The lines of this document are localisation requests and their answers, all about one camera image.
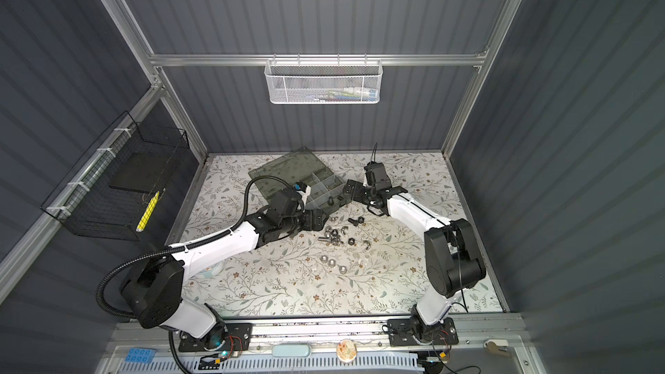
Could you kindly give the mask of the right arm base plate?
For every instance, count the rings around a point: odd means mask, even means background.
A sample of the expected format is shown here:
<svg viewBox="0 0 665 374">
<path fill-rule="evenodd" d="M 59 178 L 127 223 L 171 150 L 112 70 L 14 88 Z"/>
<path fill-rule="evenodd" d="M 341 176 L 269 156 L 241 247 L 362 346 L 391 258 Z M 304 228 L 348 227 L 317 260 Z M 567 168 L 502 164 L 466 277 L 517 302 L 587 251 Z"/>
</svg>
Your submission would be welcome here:
<svg viewBox="0 0 665 374">
<path fill-rule="evenodd" d="M 459 338 L 452 318 L 447 317 L 428 326 L 416 317 L 390 319 L 382 325 L 382 332 L 388 335 L 390 345 L 399 346 L 456 346 Z"/>
</svg>

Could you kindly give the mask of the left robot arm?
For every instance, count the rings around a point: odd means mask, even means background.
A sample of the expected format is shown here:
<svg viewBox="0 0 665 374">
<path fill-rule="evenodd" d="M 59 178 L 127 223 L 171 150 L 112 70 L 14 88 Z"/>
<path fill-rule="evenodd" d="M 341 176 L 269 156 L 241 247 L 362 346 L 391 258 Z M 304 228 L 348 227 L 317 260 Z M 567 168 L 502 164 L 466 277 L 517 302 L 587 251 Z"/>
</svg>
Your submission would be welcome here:
<svg viewBox="0 0 665 374">
<path fill-rule="evenodd" d="M 307 210 L 306 194 L 284 188 L 256 213 L 207 237 L 173 244 L 171 252 L 142 259 L 130 267 L 119 292 L 144 328 L 163 327 L 202 339 L 222 329 L 209 306 L 182 296 L 190 279 L 233 256 L 278 242 L 303 230 L 321 231 L 328 214 Z"/>
</svg>

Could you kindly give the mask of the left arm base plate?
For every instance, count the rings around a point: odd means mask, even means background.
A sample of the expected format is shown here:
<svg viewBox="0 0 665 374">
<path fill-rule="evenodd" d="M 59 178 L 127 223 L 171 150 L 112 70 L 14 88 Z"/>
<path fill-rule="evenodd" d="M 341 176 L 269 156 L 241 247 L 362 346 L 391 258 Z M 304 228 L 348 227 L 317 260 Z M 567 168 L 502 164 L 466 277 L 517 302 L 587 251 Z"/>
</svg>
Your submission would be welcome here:
<svg viewBox="0 0 665 374">
<path fill-rule="evenodd" d="M 180 353 L 240 353 L 249 349 L 253 325 L 250 323 L 224 323 L 214 327 L 202 339 L 182 332 L 179 336 Z"/>
</svg>

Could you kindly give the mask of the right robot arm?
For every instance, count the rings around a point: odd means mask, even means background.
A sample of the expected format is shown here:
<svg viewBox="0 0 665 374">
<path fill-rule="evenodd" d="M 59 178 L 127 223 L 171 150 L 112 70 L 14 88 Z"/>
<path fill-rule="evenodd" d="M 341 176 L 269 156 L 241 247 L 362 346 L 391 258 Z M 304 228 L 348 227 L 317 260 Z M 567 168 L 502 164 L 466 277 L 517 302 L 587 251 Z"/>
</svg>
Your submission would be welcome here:
<svg viewBox="0 0 665 374">
<path fill-rule="evenodd" d="M 342 197 L 363 204 L 375 216 L 399 221 L 423 240 L 429 287 L 415 304 L 411 321 L 416 327 L 433 327 L 456 302 L 464 304 L 464 291 L 487 275 L 474 229 L 469 221 L 442 216 L 394 186 L 382 163 L 371 161 L 364 171 L 362 182 L 346 182 Z"/>
</svg>

